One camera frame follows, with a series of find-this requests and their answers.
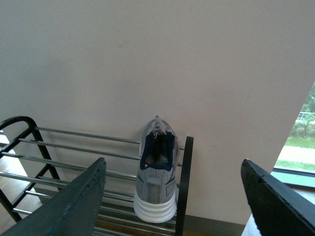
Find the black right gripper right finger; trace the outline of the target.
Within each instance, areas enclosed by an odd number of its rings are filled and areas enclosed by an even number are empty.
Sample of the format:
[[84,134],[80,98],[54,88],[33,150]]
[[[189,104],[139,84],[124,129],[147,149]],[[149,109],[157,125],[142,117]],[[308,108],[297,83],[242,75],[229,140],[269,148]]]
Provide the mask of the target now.
[[249,159],[241,178],[255,223],[263,236],[313,236],[315,205]]

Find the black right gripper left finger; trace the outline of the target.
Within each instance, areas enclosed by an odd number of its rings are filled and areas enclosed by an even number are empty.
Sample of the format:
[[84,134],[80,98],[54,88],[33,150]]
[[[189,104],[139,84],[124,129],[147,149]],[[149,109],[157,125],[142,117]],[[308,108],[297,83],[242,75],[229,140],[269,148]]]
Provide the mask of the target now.
[[106,162],[99,158],[5,236],[90,236],[104,194]]

